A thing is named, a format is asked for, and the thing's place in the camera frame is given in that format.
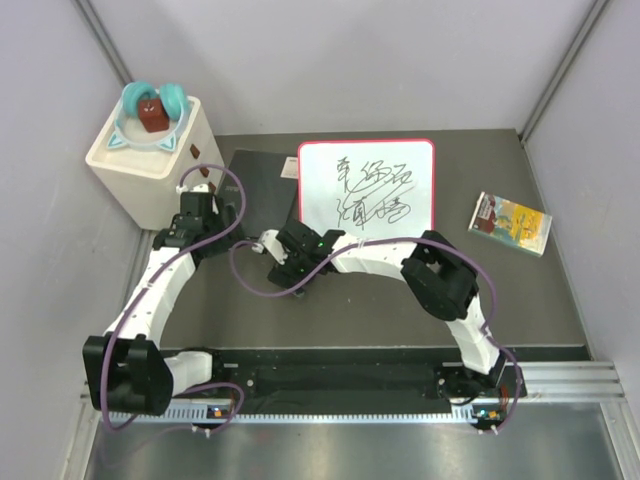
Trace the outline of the pink framed whiteboard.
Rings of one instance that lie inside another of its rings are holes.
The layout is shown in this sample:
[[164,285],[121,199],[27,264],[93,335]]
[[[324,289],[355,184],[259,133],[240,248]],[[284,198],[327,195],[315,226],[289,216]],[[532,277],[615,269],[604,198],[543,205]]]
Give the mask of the pink framed whiteboard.
[[435,227],[435,180],[426,138],[307,141],[298,148],[299,220],[320,234],[419,236]]

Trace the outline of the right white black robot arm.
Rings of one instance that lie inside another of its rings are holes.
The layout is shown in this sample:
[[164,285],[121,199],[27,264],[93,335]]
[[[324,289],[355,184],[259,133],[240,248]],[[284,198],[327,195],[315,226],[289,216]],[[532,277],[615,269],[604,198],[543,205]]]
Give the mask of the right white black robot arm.
[[259,245],[275,260],[268,280],[290,293],[301,292],[318,274],[362,273],[399,280],[420,307],[447,324],[461,354],[469,388],[487,396],[504,380],[507,361],[492,339],[482,312],[480,269],[441,234],[367,240],[343,230],[320,235],[297,220],[266,230]]

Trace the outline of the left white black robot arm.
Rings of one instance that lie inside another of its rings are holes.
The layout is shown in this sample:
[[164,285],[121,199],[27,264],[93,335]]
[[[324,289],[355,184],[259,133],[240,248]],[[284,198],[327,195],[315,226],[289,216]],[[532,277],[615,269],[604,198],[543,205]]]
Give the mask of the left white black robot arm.
[[208,185],[180,195],[180,210],[154,238],[143,276],[118,318],[82,349],[92,405],[132,415],[163,414],[171,399],[192,387],[216,396],[225,370],[205,350],[166,357],[159,343],[176,300],[205,258],[239,239],[232,208]]

